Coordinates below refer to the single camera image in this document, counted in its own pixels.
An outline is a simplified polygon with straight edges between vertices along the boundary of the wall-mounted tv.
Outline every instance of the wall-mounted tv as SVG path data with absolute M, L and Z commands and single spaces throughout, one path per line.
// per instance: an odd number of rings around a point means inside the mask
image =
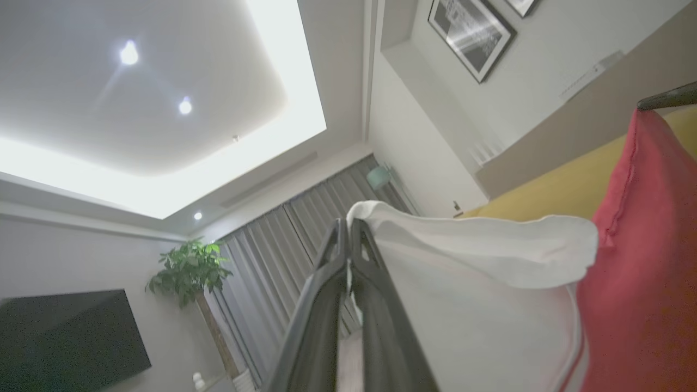
M 150 366 L 123 290 L 0 302 L 0 392 L 94 392 Z

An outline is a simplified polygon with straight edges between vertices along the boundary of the curtain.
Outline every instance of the curtain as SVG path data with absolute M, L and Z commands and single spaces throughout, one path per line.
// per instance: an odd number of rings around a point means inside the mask
M 233 272 L 215 299 L 257 386 L 269 376 L 325 231 L 361 200 L 382 200 L 408 211 L 391 185 L 375 192 L 366 180 L 378 163 L 368 156 L 224 238 Z M 358 329 L 344 304 L 343 336 Z

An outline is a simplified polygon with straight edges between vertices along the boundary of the white cloth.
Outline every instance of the white cloth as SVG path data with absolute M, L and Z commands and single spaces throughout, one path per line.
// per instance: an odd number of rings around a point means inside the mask
M 442 392 L 561 391 L 578 370 L 570 284 L 595 260 L 592 222 L 418 218 L 382 202 L 357 203 L 355 218 L 371 227 Z

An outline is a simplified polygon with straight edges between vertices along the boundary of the black picture frame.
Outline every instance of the black picture frame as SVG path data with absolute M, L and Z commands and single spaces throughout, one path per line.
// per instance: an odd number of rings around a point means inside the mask
M 520 17 L 530 16 L 535 7 L 539 4 L 539 0 L 506 0 L 511 8 L 513 8 Z
M 428 21 L 477 83 L 486 81 L 516 36 L 487 0 L 434 0 Z

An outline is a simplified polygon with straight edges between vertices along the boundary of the green leaves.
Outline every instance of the green leaves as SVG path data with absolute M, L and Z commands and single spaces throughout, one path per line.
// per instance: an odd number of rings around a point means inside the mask
M 195 295 L 206 288 L 210 292 L 222 289 L 224 280 L 232 275 L 221 267 L 227 259 L 220 256 L 220 243 L 203 244 L 201 239 L 183 243 L 167 253 L 160 254 L 164 269 L 153 276 L 145 287 L 147 291 L 176 294 L 179 306 L 195 301 Z

